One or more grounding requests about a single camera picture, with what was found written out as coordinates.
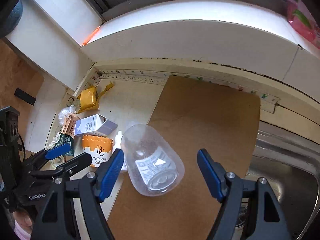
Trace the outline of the person's left hand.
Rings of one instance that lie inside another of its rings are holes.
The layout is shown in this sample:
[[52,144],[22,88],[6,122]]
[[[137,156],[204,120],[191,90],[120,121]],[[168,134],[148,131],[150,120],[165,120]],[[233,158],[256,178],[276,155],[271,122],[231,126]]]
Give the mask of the person's left hand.
[[18,209],[10,214],[14,221],[14,233],[19,239],[30,240],[33,230],[33,220],[25,209]]

